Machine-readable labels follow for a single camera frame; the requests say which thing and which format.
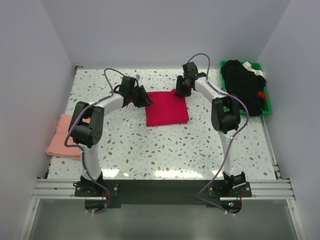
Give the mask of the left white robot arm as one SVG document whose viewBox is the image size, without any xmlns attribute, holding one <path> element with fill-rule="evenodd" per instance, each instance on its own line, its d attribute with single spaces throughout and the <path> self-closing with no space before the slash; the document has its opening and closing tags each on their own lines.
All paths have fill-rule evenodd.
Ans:
<svg viewBox="0 0 320 240">
<path fill-rule="evenodd" d="M 123 76 L 121 84 L 110 95 L 92 102 L 77 102 L 64 145 L 78 148 L 82 163 L 80 181 L 74 186 L 78 191 L 99 196 L 108 189 L 103 184 L 103 173 L 98 158 L 98 143 L 103 136 L 104 118 L 115 110 L 132 103 L 137 108 L 153 104 L 143 85 L 131 76 Z"/>
</svg>

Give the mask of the magenta red t shirt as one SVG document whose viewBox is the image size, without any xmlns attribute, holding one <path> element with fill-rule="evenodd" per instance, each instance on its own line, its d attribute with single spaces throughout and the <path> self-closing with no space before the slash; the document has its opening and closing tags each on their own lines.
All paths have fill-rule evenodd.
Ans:
<svg viewBox="0 0 320 240">
<path fill-rule="evenodd" d="M 146 126 L 186 124 L 189 121 L 186 98 L 171 91 L 151 91 L 147 93 L 153 104 L 145 107 Z"/>
</svg>

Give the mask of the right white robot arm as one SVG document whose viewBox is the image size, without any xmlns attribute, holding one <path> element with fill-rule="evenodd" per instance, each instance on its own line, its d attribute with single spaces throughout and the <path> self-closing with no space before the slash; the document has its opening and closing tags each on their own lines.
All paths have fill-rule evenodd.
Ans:
<svg viewBox="0 0 320 240">
<path fill-rule="evenodd" d="M 236 135 L 241 130 L 239 99 L 219 89 L 208 80 L 208 75 L 199 72 L 194 62 L 182 66 L 183 75 L 176 79 L 175 95 L 189 97 L 192 90 L 202 94 L 211 102 L 211 124 L 217 131 L 223 151 L 223 162 L 214 175 L 223 175 L 222 188 L 227 196 L 235 196 L 246 184 L 246 176 L 240 163 L 239 146 Z"/>
</svg>

